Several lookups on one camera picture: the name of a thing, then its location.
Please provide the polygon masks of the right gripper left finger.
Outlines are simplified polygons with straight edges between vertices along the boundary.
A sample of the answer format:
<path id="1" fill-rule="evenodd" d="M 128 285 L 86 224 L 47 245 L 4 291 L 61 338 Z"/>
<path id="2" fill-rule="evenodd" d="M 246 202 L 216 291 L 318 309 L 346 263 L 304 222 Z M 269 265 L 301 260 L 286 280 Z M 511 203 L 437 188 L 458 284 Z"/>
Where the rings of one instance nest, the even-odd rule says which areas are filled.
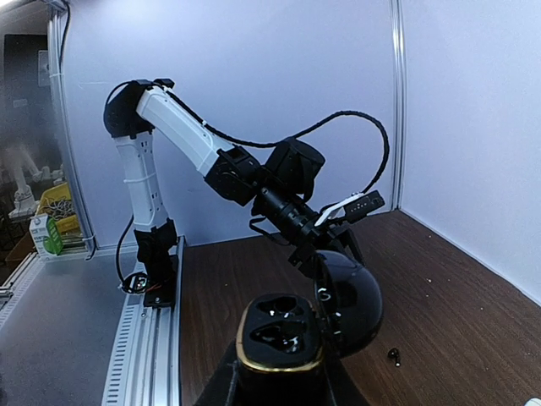
<path id="1" fill-rule="evenodd" d="M 245 370 L 238 358 L 236 343 L 230 342 L 194 405 L 247 405 L 248 400 L 243 387 L 244 374 Z"/>

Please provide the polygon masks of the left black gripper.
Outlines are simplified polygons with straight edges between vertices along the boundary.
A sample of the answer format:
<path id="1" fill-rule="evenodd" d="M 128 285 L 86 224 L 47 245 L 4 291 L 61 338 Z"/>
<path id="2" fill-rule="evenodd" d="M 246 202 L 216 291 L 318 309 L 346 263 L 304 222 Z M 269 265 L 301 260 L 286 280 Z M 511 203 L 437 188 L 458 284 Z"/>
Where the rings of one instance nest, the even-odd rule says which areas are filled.
<path id="1" fill-rule="evenodd" d="M 309 228 L 307 233 L 302 233 L 291 242 L 294 250 L 288 257 L 288 262 L 305 277 L 317 279 L 320 273 L 318 252 L 330 250 L 345 254 L 348 248 L 352 257 L 363 266 L 364 258 L 358 241 L 354 233 L 349 231 L 349 226 L 346 225 Z"/>

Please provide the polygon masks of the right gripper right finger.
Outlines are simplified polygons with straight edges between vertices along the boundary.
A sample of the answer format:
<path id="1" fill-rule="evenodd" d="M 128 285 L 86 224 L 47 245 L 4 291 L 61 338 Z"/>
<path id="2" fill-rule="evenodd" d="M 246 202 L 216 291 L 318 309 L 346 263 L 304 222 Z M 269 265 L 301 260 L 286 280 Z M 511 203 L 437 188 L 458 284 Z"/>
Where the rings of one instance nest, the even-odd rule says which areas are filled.
<path id="1" fill-rule="evenodd" d="M 358 390 L 348 375 L 339 356 L 328 346 L 325 347 L 325 390 L 324 405 L 328 406 L 369 406 L 367 398 Z"/>

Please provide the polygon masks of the black earbud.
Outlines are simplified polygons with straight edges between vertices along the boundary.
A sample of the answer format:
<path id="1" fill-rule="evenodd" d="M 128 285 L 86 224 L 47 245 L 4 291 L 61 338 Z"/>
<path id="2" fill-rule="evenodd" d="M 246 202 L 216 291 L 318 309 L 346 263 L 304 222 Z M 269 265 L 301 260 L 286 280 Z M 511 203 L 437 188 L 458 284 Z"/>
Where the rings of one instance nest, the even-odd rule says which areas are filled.
<path id="1" fill-rule="evenodd" d="M 401 355 L 398 348 L 391 348 L 387 353 L 387 357 L 394 363 L 395 367 L 401 366 Z"/>

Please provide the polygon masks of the black charging case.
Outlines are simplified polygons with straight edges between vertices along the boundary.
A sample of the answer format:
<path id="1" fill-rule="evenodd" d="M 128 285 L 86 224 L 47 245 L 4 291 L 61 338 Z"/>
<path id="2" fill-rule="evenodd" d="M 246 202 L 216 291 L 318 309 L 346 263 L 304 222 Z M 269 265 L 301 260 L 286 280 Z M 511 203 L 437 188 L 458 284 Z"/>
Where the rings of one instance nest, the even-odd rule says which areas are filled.
<path id="1" fill-rule="evenodd" d="M 360 262 L 336 251 L 310 258 L 314 297 L 266 294 L 245 309 L 236 354 L 250 370 L 300 372 L 316 368 L 332 352 L 343 358 L 367 347 L 384 317 L 379 283 Z"/>

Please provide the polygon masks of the white charging case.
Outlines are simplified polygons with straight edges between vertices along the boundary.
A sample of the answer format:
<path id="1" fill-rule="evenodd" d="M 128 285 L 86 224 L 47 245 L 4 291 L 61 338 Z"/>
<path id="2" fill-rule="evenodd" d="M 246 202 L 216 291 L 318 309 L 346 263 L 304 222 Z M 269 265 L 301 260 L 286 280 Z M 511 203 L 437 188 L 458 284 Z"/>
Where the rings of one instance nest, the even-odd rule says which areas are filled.
<path id="1" fill-rule="evenodd" d="M 524 403 L 524 406 L 541 406 L 541 399 L 530 398 Z"/>

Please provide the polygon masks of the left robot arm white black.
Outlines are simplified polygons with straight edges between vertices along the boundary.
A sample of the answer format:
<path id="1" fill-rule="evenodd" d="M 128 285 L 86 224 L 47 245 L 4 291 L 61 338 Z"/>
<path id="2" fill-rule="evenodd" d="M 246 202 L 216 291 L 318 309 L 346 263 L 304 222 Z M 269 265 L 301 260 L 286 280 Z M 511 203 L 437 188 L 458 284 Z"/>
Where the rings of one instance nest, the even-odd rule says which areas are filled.
<path id="1" fill-rule="evenodd" d="M 128 80 L 116 86 L 105 100 L 103 123 L 123 164 L 138 260 L 153 283 L 174 274 L 170 251 L 178 236 L 161 193 L 157 139 L 217 196 L 248 207 L 255 221 L 270 222 L 294 248 L 292 263 L 305 275 L 314 275 L 321 250 L 362 260 L 346 201 L 323 210 L 309 205 L 324 158 L 299 138 L 271 144 L 262 162 L 247 142 L 221 133 L 183 103 L 170 80 Z"/>

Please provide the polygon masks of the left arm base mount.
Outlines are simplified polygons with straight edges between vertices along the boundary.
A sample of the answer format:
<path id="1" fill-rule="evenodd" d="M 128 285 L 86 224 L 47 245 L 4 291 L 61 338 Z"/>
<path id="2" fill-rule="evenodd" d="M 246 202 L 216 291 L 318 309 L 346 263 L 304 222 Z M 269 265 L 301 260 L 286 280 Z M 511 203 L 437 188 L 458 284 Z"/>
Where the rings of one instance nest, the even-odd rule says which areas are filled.
<path id="1" fill-rule="evenodd" d="M 137 261 L 148 278 L 144 292 L 144 307 L 174 308 L 180 271 L 178 250 L 183 248 L 180 238 L 174 243 L 160 243 L 150 233 L 134 232 L 138 250 Z"/>

